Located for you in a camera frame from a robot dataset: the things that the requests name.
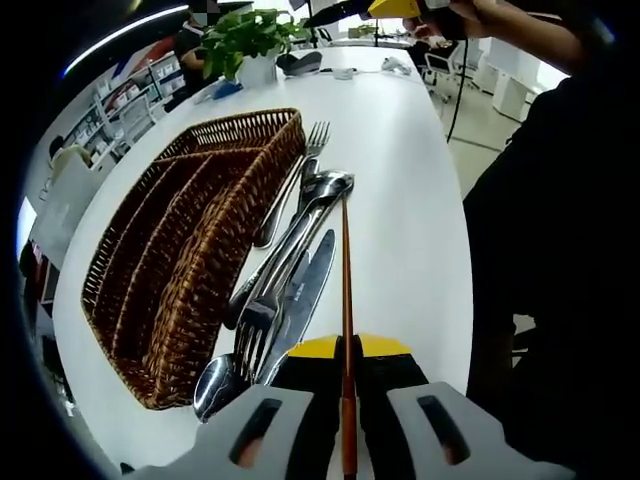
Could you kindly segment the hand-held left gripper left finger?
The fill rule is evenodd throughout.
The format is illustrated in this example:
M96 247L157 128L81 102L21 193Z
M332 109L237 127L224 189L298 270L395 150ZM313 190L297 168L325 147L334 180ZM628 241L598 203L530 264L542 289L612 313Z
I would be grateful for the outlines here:
M272 384L254 385L197 429L190 450L128 479L325 479L339 430L340 342L328 354L285 358Z

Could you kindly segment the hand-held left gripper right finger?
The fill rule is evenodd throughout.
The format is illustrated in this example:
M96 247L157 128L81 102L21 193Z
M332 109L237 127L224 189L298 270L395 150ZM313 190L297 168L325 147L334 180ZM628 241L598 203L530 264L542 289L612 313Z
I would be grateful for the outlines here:
M360 426L375 478L574 478L512 448L497 419L449 384L429 382L406 345L369 334L356 343Z

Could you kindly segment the person's right hand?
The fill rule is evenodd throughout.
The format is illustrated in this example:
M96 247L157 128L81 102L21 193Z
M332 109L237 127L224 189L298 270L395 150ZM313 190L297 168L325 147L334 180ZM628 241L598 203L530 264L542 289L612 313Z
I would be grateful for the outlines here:
M451 1L450 8L464 19L467 39L484 38L492 33L496 23L495 13L498 5L492 1ZM420 16L402 21L403 27L415 39L442 37L436 34L434 27L425 23Z

